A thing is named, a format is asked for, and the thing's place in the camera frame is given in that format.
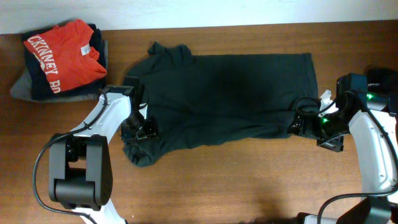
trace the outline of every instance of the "white wall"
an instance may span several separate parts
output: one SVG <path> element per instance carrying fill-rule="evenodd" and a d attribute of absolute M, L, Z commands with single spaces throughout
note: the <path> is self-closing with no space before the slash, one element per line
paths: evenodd
<path fill-rule="evenodd" d="M 100 29 L 398 19 L 398 0 L 0 0 L 0 34 L 80 18 Z"/>

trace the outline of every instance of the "cable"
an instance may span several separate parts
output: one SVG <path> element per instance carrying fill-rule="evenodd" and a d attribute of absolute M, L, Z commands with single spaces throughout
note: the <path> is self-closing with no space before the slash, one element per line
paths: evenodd
<path fill-rule="evenodd" d="M 329 108 L 331 108 L 335 103 L 336 103 L 336 99 L 334 99 L 327 107 L 325 107 L 323 110 L 319 111 L 319 112 L 305 112 L 300 110 L 300 108 L 297 106 L 298 103 L 302 100 L 317 100 L 319 101 L 319 99 L 316 98 L 311 98 L 311 97 L 301 97 L 300 99 L 298 99 L 295 103 L 295 110 L 298 114 L 303 115 L 303 116 L 317 116 L 318 114 L 322 114 L 323 112 L 327 111 Z"/>
<path fill-rule="evenodd" d="M 93 124 L 101 117 L 101 115 L 102 115 L 102 114 L 104 113 L 104 111 L 105 111 L 106 106 L 108 105 L 108 97 L 106 96 L 106 94 L 103 93 L 102 90 L 100 90 L 100 92 L 104 95 L 104 104 L 103 104 L 103 106 L 102 106 L 102 108 L 101 108 L 101 111 L 99 111 L 99 113 L 95 116 L 95 118 L 94 118 L 92 121 L 90 121 L 90 123 L 85 124 L 84 127 L 80 128 L 80 129 L 77 129 L 77 130 L 74 130 L 74 131 L 70 131 L 70 132 L 65 133 L 65 134 L 61 134 L 60 136 L 57 136 L 57 137 L 51 139 L 51 140 L 43 147 L 43 149 L 40 151 L 39 155 L 37 156 L 36 161 L 35 161 L 35 165 L 33 166 L 33 174 L 32 174 L 33 194 L 34 194 L 34 196 L 35 196 L 37 202 L 40 204 L 40 206 L 42 206 L 43 208 L 45 208 L 45 209 L 47 209 L 47 210 L 49 210 L 49 211 L 51 211 L 51 212 L 57 212 L 57 213 L 66 214 L 66 215 L 78 215 L 78 216 L 83 216 L 83 217 L 87 218 L 89 221 L 91 221 L 93 224 L 96 224 L 96 222 L 93 220 L 93 218 L 90 217 L 89 214 L 81 213 L 81 212 L 71 212 L 71 211 L 67 211 L 67 210 L 60 210 L 60 209 L 57 209 L 57 208 L 49 207 L 48 205 L 44 204 L 44 202 L 42 201 L 42 199 L 41 199 L 40 196 L 39 196 L 39 193 L 37 192 L 36 175 L 37 175 L 37 168 L 38 168 L 38 166 L 39 166 L 39 162 L 40 162 L 40 160 L 41 160 L 41 158 L 42 158 L 44 152 L 45 152 L 52 144 L 54 144 L 55 142 L 57 142 L 57 141 L 59 141 L 59 140 L 65 139 L 65 138 L 67 138 L 67 137 L 69 137 L 69 136 L 72 136 L 72 135 L 74 135 L 74 134 L 76 134 L 76 133 L 79 133 L 79 132 L 82 132 L 82 131 L 88 129 L 91 125 L 93 125 Z"/>
<path fill-rule="evenodd" d="M 352 94 L 355 97 L 357 97 L 357 99 L 359 99 L 358 97 L 358 93 L 355 92 L 351 92 L 351 91 L 347 91 L 347 94 Z M 364 105 L 364 103 L 361 100 L 358 100 L 359 103 L 361 104 L 361 107 L 363 110 L 365 110 L 365 112 L 367 112 L 369 114 L 369 116 L 371 117 L 372 121 L 376 124 L 377 128 L 380 130 L 380 132 L 382 133 L 382 135 L 384 136 L 385 140 L 387 141 L 387 144 L 389 146 L 389 149 L 391 151 L 392 157 L 394 159 L 394 164 L 396 166 L 396 168 L 398 167 L 398 157 L 397 154 L 394 150 L 394 145 L 391 142 L 391 139 L 388 135 L 388 133 L 384 130 L 384 128 L 382 127 L 382 125 L 380 124 L 380 122 L 376 119 L 376 117 L 372 114 L 371 110 Z M 329 200 L 327 200 L 325 203 L 323 203 L 323 205 L 321 206 L 321 208 L 319 209 L 318 212 L 318 218 L 317 218 L 317 224 L 321 224 L 321 219 L 322 219 L 322 213 L 323 211 L 326 209 L 326 207 L 331 204 L 334 201 L 340 200 L 340 199 L 344 199 L 344 198 L 353 198 L 353 197 L 386 197 L 388 195 L 392 195 L 394 193 L 396 193 L 398 191 L 398 183 L 396 182 L 392 187 L 390 191 L 387 192 L 379 192 L 379 193 L 355 193 L 355 194 L 342 194 L 342 195 L 337 195 L 334 196 L 332 198 L 330 198 Z"/>

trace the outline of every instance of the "wood grain surface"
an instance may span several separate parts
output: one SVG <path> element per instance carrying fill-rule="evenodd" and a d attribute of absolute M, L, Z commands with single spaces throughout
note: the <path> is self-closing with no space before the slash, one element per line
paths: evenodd
<path fill-rule="evenodd" d="M 194 29 L 103 32 L 109 41 L 107 82 L 121 84 L 126 72 L 147 57 L 157 40 L 186 44 L 196 55 L 313 54 L 319 93 L 335 91 L 336 79 L 363 73 L 370 65 L 398 69 L 398 21 L 286 24 Z M 9 89 L 24 69 L 19 35 L 0 36 L 0 223 L 83 223 L 78 217 L 41 208 L 32 193 L 32 167 L 54 133 L 71 130 L 95 101 L 30 103 L 12 99 Z M 354 141 L 335 153 L 315 141 L 243 139 L 166 154 L 155 165 L 138 168 L 122 152 L 115 136 L 110 145 L 114 175 L 112 200 L 129 223 L 239 223 L 255 218 L 317 213 L 330 197 L 361 191 Z M 37 176 L 47 195 L 48 155 Z M 325 211 L 338 217 L 358 199 L 335 202 Z"/>

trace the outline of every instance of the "dark green shirt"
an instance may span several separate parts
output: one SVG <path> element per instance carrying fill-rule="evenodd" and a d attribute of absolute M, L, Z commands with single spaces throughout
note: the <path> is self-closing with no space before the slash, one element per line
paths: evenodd
<path fill-rule="evenodd" d="M 137 166 L 177 149 L 288 138 L 295 100 L 318 97 L 310 54 L 193 56 L 185 45 L 169 49 L 157 42 L 149 54 L 128 76 L 145 85 L 159 141 L 125 142 Z"/>

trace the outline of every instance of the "red t-shirt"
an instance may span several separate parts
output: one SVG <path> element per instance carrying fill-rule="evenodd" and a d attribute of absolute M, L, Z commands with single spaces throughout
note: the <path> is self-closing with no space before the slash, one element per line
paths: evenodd
<path fill-rule="evenodd" d="M 40 62 L 54 93 L 89 84 L 106 75 L 106 69 L 97 62 L 100 53 L 88 44 L 93 32 L 77 19 L 24 41 Z"/>

